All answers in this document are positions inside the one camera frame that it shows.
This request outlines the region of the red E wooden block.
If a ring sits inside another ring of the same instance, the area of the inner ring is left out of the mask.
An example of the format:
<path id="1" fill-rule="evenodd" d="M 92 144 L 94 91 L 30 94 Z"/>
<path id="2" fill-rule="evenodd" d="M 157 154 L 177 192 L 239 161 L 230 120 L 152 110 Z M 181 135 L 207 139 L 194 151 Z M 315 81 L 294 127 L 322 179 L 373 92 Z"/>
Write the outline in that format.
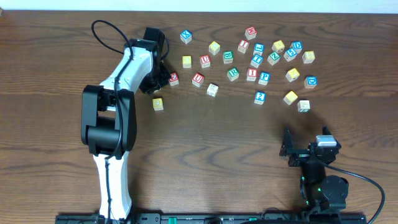
<path id="1" fill-rule="evenodd" d="M 170 86 L 175 86 L 179 84 L 179 77 L 176 72 L 170 74 L 169 84 Z"/>

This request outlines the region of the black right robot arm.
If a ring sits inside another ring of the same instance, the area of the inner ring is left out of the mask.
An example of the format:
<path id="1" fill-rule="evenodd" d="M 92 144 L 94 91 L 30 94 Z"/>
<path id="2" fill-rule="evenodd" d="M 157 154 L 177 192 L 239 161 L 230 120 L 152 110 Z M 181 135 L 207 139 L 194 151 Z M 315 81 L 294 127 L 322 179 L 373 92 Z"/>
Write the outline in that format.
<path id="1" fill-rule="evenodd" d="M 288 166 L 301 170 L 300 191 L 310 208 L 318 212 L 334 212 L 346 208 L 349 183 L 346 179 L 327 175 L 326 166 L 336 159 L 341 144 L 324 126 L 306 149 L 297 149 L 286 128 L 279 156 L 288 157 Z"/>

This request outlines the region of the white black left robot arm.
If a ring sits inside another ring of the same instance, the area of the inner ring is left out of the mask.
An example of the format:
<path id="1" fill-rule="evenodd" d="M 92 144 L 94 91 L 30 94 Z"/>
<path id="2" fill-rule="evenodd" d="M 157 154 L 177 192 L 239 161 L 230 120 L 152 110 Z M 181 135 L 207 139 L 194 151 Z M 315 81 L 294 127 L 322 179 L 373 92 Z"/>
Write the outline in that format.
<path id="1" fill-rule="evenodd" d="M 81 141 L 96 163 L 101 206 L 95 223 L 126 223 L 132 199 L 127 160 L 137 135 L 135 94 L 151 94 L 168 84 L 162 53 L 168 39 L 131 39 L 112 74 L 82 93 Z"/>

